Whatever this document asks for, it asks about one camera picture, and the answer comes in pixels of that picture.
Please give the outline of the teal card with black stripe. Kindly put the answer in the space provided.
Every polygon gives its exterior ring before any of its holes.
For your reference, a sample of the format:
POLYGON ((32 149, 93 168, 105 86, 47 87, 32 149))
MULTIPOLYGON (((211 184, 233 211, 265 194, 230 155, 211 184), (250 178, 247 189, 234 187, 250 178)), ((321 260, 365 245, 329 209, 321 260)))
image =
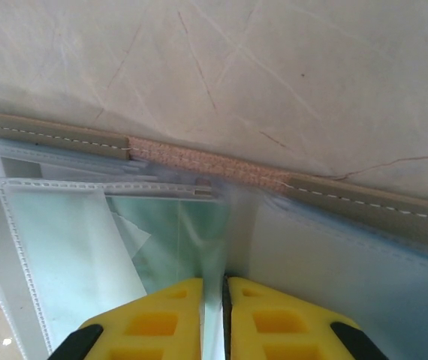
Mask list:
POLYGON ((218 302, 230 206, 219 199, 109 196, 107 204, 148 293, 189 278, 218 302))

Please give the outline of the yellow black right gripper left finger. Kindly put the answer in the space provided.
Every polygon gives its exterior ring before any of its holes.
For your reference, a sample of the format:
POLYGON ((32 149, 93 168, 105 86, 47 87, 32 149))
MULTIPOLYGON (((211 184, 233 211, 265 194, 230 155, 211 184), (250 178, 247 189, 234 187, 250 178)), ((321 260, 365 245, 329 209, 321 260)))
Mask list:
POLYGON ((50 360, 201 360, 203 280, 191 278, 101 313, 50 360))

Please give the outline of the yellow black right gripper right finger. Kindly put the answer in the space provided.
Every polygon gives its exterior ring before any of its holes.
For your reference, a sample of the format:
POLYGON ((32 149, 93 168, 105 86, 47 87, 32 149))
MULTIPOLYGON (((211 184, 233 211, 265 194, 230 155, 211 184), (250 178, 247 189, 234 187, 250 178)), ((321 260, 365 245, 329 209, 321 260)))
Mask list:
POLYGON ((223 279, 225 360, 387 360, 352 319, 241 277, 223 279))

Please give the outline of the beige card holder with sleeves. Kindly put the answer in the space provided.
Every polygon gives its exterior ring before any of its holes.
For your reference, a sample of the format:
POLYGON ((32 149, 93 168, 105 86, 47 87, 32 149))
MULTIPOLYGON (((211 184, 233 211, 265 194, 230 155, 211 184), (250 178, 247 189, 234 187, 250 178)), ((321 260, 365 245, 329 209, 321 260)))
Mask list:
POLYGON ((201 360, 225 360, 223 279, 353 320, 387 360, 428 360, 428 201, 162 142, 0 114, 0 307, 24 360, 147 296, 108 197, 230 206, 201 360))

